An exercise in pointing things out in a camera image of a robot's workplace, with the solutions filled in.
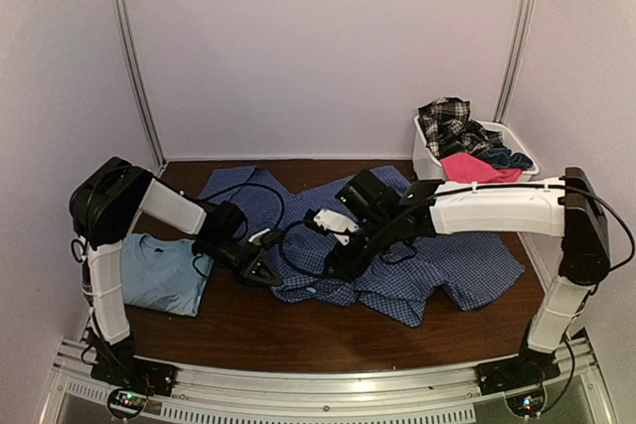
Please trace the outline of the blue dotted shirt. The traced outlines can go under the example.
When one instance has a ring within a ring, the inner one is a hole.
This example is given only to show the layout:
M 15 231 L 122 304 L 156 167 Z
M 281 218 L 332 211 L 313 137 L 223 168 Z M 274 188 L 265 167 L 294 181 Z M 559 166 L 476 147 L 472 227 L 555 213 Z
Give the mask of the blue dotted shirt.
M 287 227 L 309 210 L 346 213 L 336 198 L 346 182 L 339 179 L 294 194 L 265 169 L 238 167 L 214 171 L 200 196 L 237 205 L 247 218 L 241 236 L 248 237 L 275 224 Z M 411 247 L 396 244 L 348 283 L 319 275 L 336 243 L 333 236 L 306 226 L 290 231 L 282 247 L 266 252 L 283 279 L 272 288 L 273 295 L 286 303 L 315 299 L 346 307 L 360 302 L 416 328 L 436 289 L 444 290 L 461 310 L 471 311 L 497 300 L 525 271 L 497 234 L 466 232 L 419 238 Z

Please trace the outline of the light blue printed t-shirt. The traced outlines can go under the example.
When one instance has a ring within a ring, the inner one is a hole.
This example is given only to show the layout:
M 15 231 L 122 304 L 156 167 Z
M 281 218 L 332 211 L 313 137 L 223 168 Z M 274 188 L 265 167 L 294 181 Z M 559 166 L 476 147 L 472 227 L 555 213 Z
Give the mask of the light blue printed t-shirt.
M 123 301 L 128 306 L 196 317 L 213 260 L 195 255 L 189 239 L 160 240 L 131 233 L 123 241 Z

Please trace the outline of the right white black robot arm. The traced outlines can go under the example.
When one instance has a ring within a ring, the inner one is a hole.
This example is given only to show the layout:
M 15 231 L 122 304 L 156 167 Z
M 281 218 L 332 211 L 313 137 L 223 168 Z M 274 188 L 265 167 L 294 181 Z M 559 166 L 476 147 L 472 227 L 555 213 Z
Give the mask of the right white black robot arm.
M 399 195 L 364 170 L 337 194 L 351 213 L 323 209 L 309 220 L 338 243 L 324 273 L 353 281 L 394 244 L 460 232 L 522 232 L 558 237 L 562 256 L 517 357 L 505 372 L 527 386 L 548 376 L 557 347 L 587 297 L 611 269 L 606 214 L 586 173 L 568 167 L 560 177 L 500 184 L 416 181 Z

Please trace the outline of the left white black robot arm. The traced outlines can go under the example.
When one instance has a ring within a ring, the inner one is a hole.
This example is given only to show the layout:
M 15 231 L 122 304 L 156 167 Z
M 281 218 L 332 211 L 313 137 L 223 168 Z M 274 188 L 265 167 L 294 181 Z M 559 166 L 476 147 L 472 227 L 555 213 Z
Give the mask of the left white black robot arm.
M 283 280 L 264 257 L 278 229 L 239 243 L 245 214 L 230 201 L 211 204 L 177 192 L 150 171 L 112 157 L 72 193 L 69 210 L 77 237 L 73 253 L 82 273 L 96 337 L 97 364 L 122 388 L 136 386 L 143 368 L 125 314 L 121 276 L 124 238 L 146 214 L 193 237 L 196 251 L 229 268 L 245 285 L 278 287 Z

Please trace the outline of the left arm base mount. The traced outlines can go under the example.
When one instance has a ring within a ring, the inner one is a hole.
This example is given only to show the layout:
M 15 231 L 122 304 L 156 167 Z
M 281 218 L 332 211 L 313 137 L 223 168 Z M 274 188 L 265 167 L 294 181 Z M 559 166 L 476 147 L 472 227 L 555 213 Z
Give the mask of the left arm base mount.
M 152 397 L 170 397 L 176 380 L 175 365 L 138 358 L 134 364 L 133 371 L 105 361 L 91 366 L 93 379 L 114 386 L 105 398 L 105 406 L 113 418 L 122 421 L 142 414 Z

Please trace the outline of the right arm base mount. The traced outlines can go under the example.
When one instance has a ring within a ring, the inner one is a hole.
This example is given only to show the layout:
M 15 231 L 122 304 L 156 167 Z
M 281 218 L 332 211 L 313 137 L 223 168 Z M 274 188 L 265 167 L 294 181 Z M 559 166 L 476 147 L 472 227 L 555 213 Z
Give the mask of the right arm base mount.
M 480 363 L 475 368 L 483 396 L 502 393 L 513 415 L 538 417 L 547 407 L 546 381 L 560 376 L 554 359 L 521 356 Z

